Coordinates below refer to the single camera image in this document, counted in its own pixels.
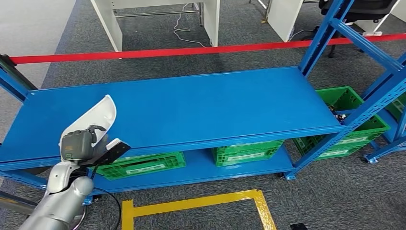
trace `black office chair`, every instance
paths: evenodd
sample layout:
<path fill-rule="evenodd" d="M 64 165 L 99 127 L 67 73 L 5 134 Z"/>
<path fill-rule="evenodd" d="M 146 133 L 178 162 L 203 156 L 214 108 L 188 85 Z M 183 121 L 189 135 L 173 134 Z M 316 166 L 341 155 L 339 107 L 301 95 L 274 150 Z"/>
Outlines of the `black office chair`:
<path fill-rule="evenodd" d="M 373 22 L 378 23 L 378 20 L 390 13 L 393 5 L 397 0 L 355 0 L 347 15 L 344 17 L 345 23 L 352 23 L 357 20 L 373 20 Z M 330 9 L 333 0 L 320 0 L 318 3 L 321 9 L 321 14 L 326 15 L 328 9 Z M 304 40 L 310 40 L 314 38 L 314 35 L 318 31 L 319 26 L 313 30 L 314 34 L 312 36 L 306 36 L 302 38 Z M 336 32 L 333 38 L 340 37 L 341 34 Z M 331 46 L 329 58 L 334 57 L 334 50 L 336 45 Z"/>

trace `green plastic crate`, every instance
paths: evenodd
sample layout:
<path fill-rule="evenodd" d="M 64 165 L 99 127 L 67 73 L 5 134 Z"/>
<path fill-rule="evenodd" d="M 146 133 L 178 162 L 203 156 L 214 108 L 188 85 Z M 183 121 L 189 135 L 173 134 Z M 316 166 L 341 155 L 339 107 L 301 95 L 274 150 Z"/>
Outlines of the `green plastic crate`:
<path fill-rule="evenodd" d="M 347 157 L 357 150 L 359 150 L 361 147 L 353 147 L 349 149 L 334 149 L 334 150 L 329 150 L 326 151 L 325 153 L 321 154 L 318 158 L 316 158 L 316 161 L 318 160 L 324 160 L 324 159 L 330 159 L 330 158 L 337 158 L 337 157 Z"/>
<path fill-rule="evenodd" d="M 317 90 L 317 93 L 326 104 L 333 106 L 338 111 L 356 109 L 363 103 L 363 99 L 348 86 Z M 375 115 L 356 130 L 346 135 L 326 152 L 340 149 L 361 148 L 389 129 L 390 127 L 378 115 Z M 300 147 L 299 151 L 302 154 L 306 154 L 324 137 L 325 135 L 295 138 L 294 142 L 298 148 Z"/>
<path fill-rule="evenodd" d="M 396 121 L 399 121 L 400 116 L 403 113 L 403 109 L 405 108 L 405 104 L 406 94 L 402 94 L 389 105 L 387 105 L 385 109 L 396 119 Z"/>
<path fill-rule="evenodd" d="M 212 148 L 212 153 L 217 166 L 260 161 L 272 157 L 283 144 L 283 141 L 275 140 Z"/>
<path fill-rule="evenodd" d="M 316 142 L 311 143 L 311 144 L 306 143 L 305 138 L 295 138 L 295 139 L 293 139 L 293 142 L 295 143 L 296 147 L 298 148 L 298 150 L 302 156 L 304 156 L 308 152 L 308 146 L 311 146 L 310 147 L 310 149 L 311 149 L 316 145 Z M 336 157 L 347 157 L 347 156 L 351 155 L 352 153 L 356 152 L 357 150 L 359 150 L 360 148 L 362 148 L 363 146 L 364 145 L 349 146 L 346 148 L 329 148 L 326 152 L 322 153 L 318 158 L 316 158 L 315 161 L 329 159 L 329 158 L 336 158 Z"/>
<path fill-rule="evenodd" d="M 186 165 L 183 152 L 170 152 L 148 156 L 117 159 L 109 165 L 99 166 L 97 173 L 108 180 L 176 169 Z"/>

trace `black cable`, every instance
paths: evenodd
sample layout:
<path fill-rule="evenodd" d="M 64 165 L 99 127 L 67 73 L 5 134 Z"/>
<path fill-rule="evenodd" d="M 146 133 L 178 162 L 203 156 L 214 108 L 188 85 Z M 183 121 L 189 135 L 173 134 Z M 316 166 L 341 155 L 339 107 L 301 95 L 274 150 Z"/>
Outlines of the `black cable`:
<path fill-rule="evenodd" d="M 107 194 L 108 194 L 109 196 L 111 196 L 111 197 L 115 200 L 115 202 L 117 203 L 117 207 L 118 207 L 118 220 L 117 220 L 117 223 L 116 223 L 115 228 L 114 228 L 115 230 L 117 230 L 117 229 L 118 229 L 118 226 L 120 225 L 120 220 L 121 220 L 121 205 L 120 205 L 120 202 L 118 201 L 118 199 L 117 199 L 113 194 L 107 192 L 106 190 L 101 189 L 101 188 L 94 188 L 94 189 L 107 193 Z"/>
<path fill-rule="evenodd" d="M 94 169 L 93 169 L 93 172 L 91 173 L 91 176 L 90 176 L 90 179 L 92 179 L 93 180 L 93 178 L 94 178 L 94 175 L 96 174 L 96 170 L 97 170 L 97 168 L 99 167 L 99 165 L 98 164 L 96 164 L 96 166 L 94 167 Z"/>

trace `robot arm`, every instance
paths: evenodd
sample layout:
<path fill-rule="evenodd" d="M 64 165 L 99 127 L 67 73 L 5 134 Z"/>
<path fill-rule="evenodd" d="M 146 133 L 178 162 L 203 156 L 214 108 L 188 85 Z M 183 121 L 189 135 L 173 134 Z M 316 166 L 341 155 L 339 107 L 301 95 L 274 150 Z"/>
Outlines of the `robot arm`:
<path fill-rule="evenodd" d="M 87 176 L 69 183 L 71 173 L 78 168 L 72 161 L 60 162 L 52 168 L 43 199 L 20 230 L 68 230 L 93 190 L 93 181 Z"/>
<path fill-rule="evenodd" d="M 106 139 L 99 142 L 102 148 L 91 147 L 95 142 L 94 126 L 63 137 L 63 161 L 52 168 L 43 199 L 20 230 L 68 230 L 83 201 L 93 190 L 92 179 L 85 176 L 86 167 L 110 164 L 130 149 L 117 138 L 106 145 Z M 97 153 L 100 149 L 103 149 L 102 154 Z M 74 177 L 74 171 L 83 176 Z"/>

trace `power strip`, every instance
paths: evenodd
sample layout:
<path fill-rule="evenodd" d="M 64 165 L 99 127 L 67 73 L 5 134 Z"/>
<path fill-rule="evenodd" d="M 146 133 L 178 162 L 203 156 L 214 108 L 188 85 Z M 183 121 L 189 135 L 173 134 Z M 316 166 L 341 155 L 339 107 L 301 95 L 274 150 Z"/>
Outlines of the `power strip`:
<path fill-rule="evenodd" d="M 382 31 L 375 31 L 375 32 L 364 32 L 362 33 L 363 37 L 369 37 L 369 36 L 382 36 Z"/>

